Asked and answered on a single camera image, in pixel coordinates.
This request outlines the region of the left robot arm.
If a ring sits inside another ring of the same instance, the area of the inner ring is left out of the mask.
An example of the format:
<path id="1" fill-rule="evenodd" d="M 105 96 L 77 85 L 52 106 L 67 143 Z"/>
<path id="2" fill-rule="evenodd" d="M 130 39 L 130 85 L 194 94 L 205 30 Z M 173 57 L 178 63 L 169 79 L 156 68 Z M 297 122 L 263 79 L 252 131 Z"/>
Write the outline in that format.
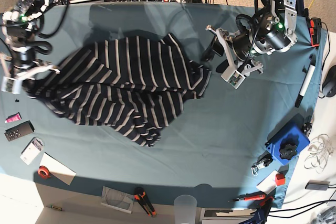
<path id="1" fill-rule="evenodd" d="M 235 89 L 252 72 L 263 73 L 264 66 L 256 57 L 287 52 L 297 42 L 296 0 L 254 0 L 254 10 L 253 16 L 236 16 L 238 30 L 234 33 L 206 26 L 214 37 L 201 60 L 225 56 L 216 71 Z"/>

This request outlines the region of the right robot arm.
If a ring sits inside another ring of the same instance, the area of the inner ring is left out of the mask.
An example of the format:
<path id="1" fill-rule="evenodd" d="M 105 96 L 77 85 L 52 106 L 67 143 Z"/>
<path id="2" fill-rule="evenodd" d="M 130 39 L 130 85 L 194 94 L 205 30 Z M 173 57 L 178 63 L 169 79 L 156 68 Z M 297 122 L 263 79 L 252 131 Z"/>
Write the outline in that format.
<path id="1" fill-rule="evenodd" d="M 54 35 L 42 34 L 44 15 L 61 0 L 18 0 L 1 17 L 1 42 L 8 53 L 1 53 L 3 77 L 1 90 L 20 94 L 25 81 L 45 71 L 59 73 L 51 62 L 37 59 L 36 55 L 49 55 L 52 45 L 46 41 Z"/>

